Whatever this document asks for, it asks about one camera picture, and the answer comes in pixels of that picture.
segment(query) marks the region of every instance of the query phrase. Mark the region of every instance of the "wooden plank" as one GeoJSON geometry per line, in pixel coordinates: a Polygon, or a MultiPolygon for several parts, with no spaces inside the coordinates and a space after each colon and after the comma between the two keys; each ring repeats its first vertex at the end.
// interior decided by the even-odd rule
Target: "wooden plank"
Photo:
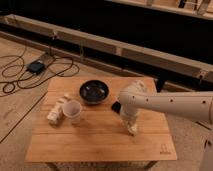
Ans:
{"type": "MultiPolygon", "coordinates": [[[[144,6],[144,5],[141,5],[140,2],[136,2],[134,0],[124,0],[124,1],[115,0],[115,1],[118,3],[132,4],[132,5],[136,5],[136,6],[144,6]]],[[[164,7],[161,7],[160,5],[153,5],[152,8],[153,9],[164,9],[164,7]]],[[[166,7],[165,9],[167,9],[166,11],[170,11],[170,12],[174,12],[174,13],[178,13],[178,14],[183,13],[183,9],[172,8],[172,7],[166,7]]],[[[189,14],[188,14],[188,12],[186,12],[186,14],[183,13],[183,15],[190,15],[190,16],[192,15],[194,17],[207,19],[208,18],[207,16],[212,15],[212,14],[201,16],[201,15],[197,15],[197,13],[195,11],[190,11],[189,14]]],[[[7,16],[6,18],[8,20],[14,20],[13,16],[11,16],[11,15],[7,16]]],[[[78,38],[78,41],[81,40],[80,42],[78,42],[78,43],[80,43],[80,45],[87,46],[89,44],[91,47],[91,43],[93,43],[93,45],[95,45],[95,46],[93,46],[93,48],[96,50],[102,49],[105,52],[108,51],[108,53],[113,54],[113,55],[121,56],[121,57],[130,59],[130,60],[135,60],[137,62],[146,63],[148,65],[152,65],[155,67],[160,67],[160,68],[164,68],[164,69],[166,68],[166,69],[169,69],[170,71],[175,71],[176,73],[180,73],[180,74],[184,74],[184,75],[186,74],[187,76],[190,76],[190,77],[197,78],[197,73],[200,71],[200,68],[202,68],[203,70],[207,70],[207,71],[212,70],[212,66],[209,64],[205,64],[205,63],[198,62],[198,61],[193,61],[191,59],[186,59],[186,58],[183,58],[180,56],[176,56],[176,55],[172,55],[172,54],[168,54],[168,53],[162,53],[162,52],[159,52],[159,51],[156,51],[153,49],[148,49],[148,48],[124,43],[121,41],[116,41],[116,40],[84,33],[84,32],[73,30],[73,29],[68,29],[68,28],[64,28],[64,27],[60,27],[60,26],[56,26],[53,24],[48,24],[48,23],[44,23],[44,22],[40,22],[40,21],[36,21],[36,20],[32,20],[32,19],[20,17],[20,16],[16,16],[16,19],[17,19],[17,21],[20,21],[21,23],[25,23],[23,26],[28,25],[28,24],[30,25],[29,26],[30,28],[33,26],[34,27],[33,30],[35,30],[37,32],[39,30],[41,30],[40,27],[43,27],[45,29],[54,30],[54,32],[58,33],[60,40],[62,40],[63,38],[66,38],[66,41],[68,41],[70,43],[76,43],[76,40],[78,38]]],[[[94,62],[95,61],[91,60],[91,59],[85,60],[85,63],[87,63],[87,64],[93,63],[93,65],[94,65],[94,62]]],[[[111,70],[111,71],[116,70],[116,68],[109,67],[107,65],[105,65],[104,68],[106,68],[107,70],[111,70]]]]}
{"type": "Polygon", "coordinates": [[[102,162],[176,160],[175,148],[164,114],[141,110],[139,133],[130,136],[121,118],[111,110],[117,93],[133,80],[140,79],[155,92],[153,79],[140,77],[75,77],[54,78],[48,88],[41,113],[37,118],[27,161],[29,162],[102,162]],[[79,87],[87,80],[102,80],[110,90],[106,101],[88,106],[79,97],[79,87]],[[65,92],[83,105],[82,120],[71,125],[64,118],[58,127],[48,124],[46,116],[65,92]]]}
{"type": "Polygon", "coordinates": [[[29,162],[176,159],[169,134],[140,134],[136,137],[126,134],[45,134],[34,135],[31,143],[36,145],[29,148],[26,157],[29,162]]]}
{"type": "MultiPolygon", "coordinates": [[[[146,4],[147,0],[128,0],[133,2],[138,2],[141,4],[146,4]]],[[[162,5],[162,6],[170,6],[170,7],[178,7],[178,0],[154,0],[153,4],[162,5]]]]}

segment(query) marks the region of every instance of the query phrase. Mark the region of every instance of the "wooden table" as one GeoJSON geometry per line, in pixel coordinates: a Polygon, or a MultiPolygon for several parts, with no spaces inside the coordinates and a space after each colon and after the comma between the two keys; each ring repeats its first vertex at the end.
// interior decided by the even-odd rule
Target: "wooden table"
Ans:
{"type": "Polygon", "coordinates": [[[133,80],[140,79],[155,91],[151,78],[74,77],[54,78],[37,117],[35,130],[27,152],[27,162],[122,162],[176,160],[175,147],[164,114],[143,110],[138,119],[139,134],[131,136],[119,115],[111,110],[119,91],[133,80]],[[97,106],[88,106],[79,96],[80,86],[98,79],[109,86],[108,98],[97,106]],[[64,118],[60,126],[52,127],[46,116],[58,98],[70,93],[83,105],[82,121],[73,126],[64,118]]]}

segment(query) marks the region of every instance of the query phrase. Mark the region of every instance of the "dark bowl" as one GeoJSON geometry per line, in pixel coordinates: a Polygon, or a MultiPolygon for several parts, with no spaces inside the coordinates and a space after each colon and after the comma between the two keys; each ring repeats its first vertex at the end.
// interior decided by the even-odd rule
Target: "dark bowl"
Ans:
{"type": "Polygon", "coordinates": [[[103,102],[108,94],[108,86],[99,80],[91,80],[85,82],[80,88],[80,96],[87,104],[100,104],[103,102]]]}

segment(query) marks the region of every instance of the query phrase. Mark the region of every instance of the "gray floor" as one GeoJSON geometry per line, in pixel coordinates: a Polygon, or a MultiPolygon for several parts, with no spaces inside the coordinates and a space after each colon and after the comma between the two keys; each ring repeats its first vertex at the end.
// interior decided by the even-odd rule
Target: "gray floor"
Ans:
{"type": "MultiPolygon", "coordinates": [[[[0,56],[20,54],[23,46],[0,38],[0,56]]],[[[36,59],[42,52],[28,48],[27,62],[36,59]]],[[[0,66],[7,61],[0,58],[0,66]]],[[[78,76],[111,76],[113,74],[80,65],[78,76]]],[[[34,90],[23,90],[13,96],[0,98],[0,140],[17,124],[46,91],[48,83],[34,90]]],[[[45,164],[26,163],[25,154],[30,142],[36,115],[42,102],[30,111],[18,126],[0,144],[0,170],[31,171],[50,170],[45,164]]],[[[178,160],[158,162],[152,171],[197,171],[203,154],[203,145],[208,131],[188,120],[167,116],[176,146],[178,160]]],[[[61,170],[140,170],[142,163],[109,164],[58,164],[61,170]]]]}

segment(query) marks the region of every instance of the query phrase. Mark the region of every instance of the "paper cup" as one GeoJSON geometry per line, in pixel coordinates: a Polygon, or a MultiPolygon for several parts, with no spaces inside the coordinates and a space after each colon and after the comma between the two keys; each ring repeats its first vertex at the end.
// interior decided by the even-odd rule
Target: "paper cup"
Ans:
{"type": "Polygon", "coordinates": [[[71,124],[77,124],[81,120],[82,106],[76,100],[71,100],[62,106],[63,113],[70,119],[71,124]]]}

